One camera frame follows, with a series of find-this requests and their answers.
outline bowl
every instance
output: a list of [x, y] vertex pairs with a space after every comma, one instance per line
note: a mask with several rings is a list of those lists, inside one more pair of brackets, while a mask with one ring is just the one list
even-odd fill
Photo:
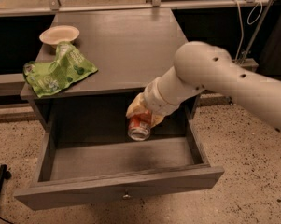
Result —
[[74, 43], [78, 36], [79, 30], [74, 26], [54, 26], [43, 32], [39, 39], [56, 49], [61, 41]]

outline wooden drawer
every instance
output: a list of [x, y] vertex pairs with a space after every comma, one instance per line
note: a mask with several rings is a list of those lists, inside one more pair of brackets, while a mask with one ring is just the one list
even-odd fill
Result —
[[193, 130], [193, 100], [152, 130], [127, 135], [131, 92], [53, 99], [31, 187], [15, 198], [34, 210], [210, 189], [211, 167]]

